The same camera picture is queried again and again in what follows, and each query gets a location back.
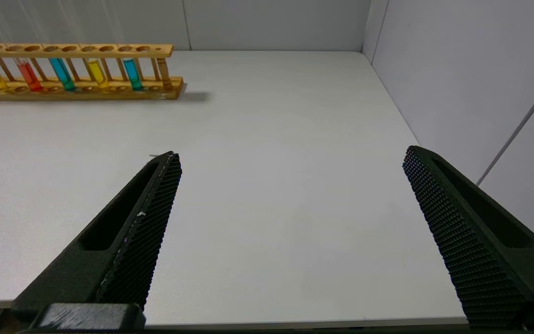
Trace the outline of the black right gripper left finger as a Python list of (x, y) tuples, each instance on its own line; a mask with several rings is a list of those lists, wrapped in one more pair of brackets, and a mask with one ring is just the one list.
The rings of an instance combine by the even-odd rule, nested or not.
[(150, 160), (15, 298), (33, 321), (53, 303), (135, 303), (144, 308), (182, 175), (179, 155)]

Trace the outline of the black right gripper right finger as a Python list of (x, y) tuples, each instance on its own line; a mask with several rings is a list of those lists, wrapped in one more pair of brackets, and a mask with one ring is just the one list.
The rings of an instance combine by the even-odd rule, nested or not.
[(534, 330), (534, 233), (440, 155), (402, 168), (472, 330)]

